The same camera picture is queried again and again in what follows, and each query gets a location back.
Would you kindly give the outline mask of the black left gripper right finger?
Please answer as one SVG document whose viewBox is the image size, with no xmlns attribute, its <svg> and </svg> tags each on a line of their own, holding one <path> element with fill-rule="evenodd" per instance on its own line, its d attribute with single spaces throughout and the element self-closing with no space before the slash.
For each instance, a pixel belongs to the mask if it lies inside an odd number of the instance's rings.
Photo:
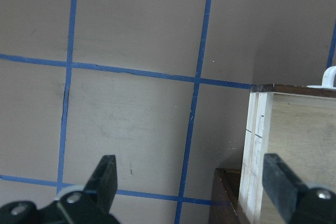
<svg viewBox="0 0 336 224">
<path fill-rule="evenodd" d="M 262 184 L 285 223 L 335 223 L 335 193 L 309 187 L 278 154 L 264 155 Z"/>
</svg>

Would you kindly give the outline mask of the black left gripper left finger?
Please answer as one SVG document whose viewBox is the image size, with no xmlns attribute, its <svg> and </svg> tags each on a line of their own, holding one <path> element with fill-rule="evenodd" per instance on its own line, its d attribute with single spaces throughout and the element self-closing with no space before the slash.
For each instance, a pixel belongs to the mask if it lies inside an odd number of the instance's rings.
<svg viewBox="0 0 336 224">
<path fill-rule="evenodd" d="M 83 189 L 61 193 L 44 208 L 27 200 L 1 206 L 1 223 L 117 223 L 110 213 L 117 192 L 115 158 L 103 156 Z"/>
</svg>

